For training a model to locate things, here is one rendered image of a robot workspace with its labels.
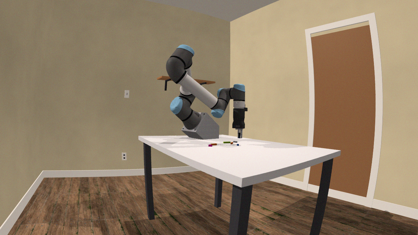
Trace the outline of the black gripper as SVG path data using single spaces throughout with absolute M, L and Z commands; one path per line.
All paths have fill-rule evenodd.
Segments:
M 237 128 L 238 135 L 237 138 L 242 138 L 242 130 L 245 129 L 245 111 L 248 111 L 248 108 L 245 108 L 245 101 L 234 101 L 233 106 L 233 125 L 232 128 Z M 240 133 L 240 135 L 239 135 Z

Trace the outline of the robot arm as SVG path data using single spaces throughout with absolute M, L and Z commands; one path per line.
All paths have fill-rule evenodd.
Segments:
M 188 129 L 194 129 L 201 121 L 200 113 L 193 111 L 195 97 L 208 106 L 212 116 L 221 118 L 230 99 L 245 101 L 245 85 L 234 84 L 232 88 L 222 88 L 217 92 L 218 99 L 196 82 L 191 75 L 194 50 L 188 45 L 180 45 L 166 62 L 166 71 L 176 84 L 180 84 L 180 95 L 170 105 L 171 111 L 182 120 Z

